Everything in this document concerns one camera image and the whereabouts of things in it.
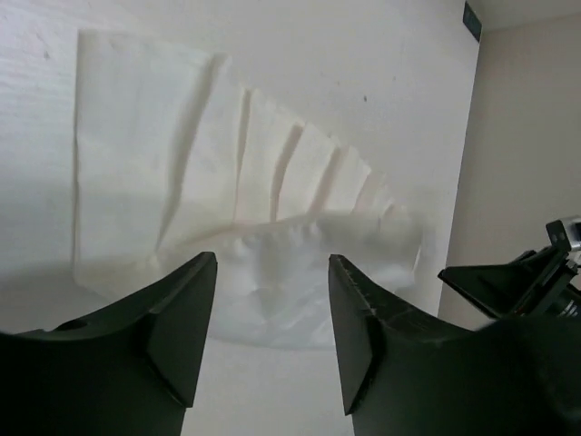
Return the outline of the white pleated skirt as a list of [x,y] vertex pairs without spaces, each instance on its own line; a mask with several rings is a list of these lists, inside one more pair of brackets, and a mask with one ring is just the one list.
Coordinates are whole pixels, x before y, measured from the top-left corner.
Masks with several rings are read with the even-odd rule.
[[208,251],[212,338],[329,349],[332,254],[389,292],[415,285],[423,229],[386,176],[224,54],[82,31],[75,142],[74,278],[111,301]]

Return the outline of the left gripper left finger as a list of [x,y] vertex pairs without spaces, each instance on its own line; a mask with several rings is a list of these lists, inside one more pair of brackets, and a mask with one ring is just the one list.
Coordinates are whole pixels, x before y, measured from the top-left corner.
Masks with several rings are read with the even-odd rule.
[[4,435],[178,435],[194,402],[218,263],[197,255],[51,331],[1,337]]

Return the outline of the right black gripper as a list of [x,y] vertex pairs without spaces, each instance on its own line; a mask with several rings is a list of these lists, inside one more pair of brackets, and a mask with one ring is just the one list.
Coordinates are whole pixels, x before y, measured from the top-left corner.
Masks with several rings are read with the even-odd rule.
[[449,266],[438,278],[486,316],[580,316],[578,263],[555,247],[527,251],[509,263]]

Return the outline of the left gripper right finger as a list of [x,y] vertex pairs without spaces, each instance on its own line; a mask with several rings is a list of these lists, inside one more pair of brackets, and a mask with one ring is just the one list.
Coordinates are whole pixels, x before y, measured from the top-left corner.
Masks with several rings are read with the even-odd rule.
[[580,321],[523,316],[466,330],[329,259],[345,413],[358,435],[577,435]]

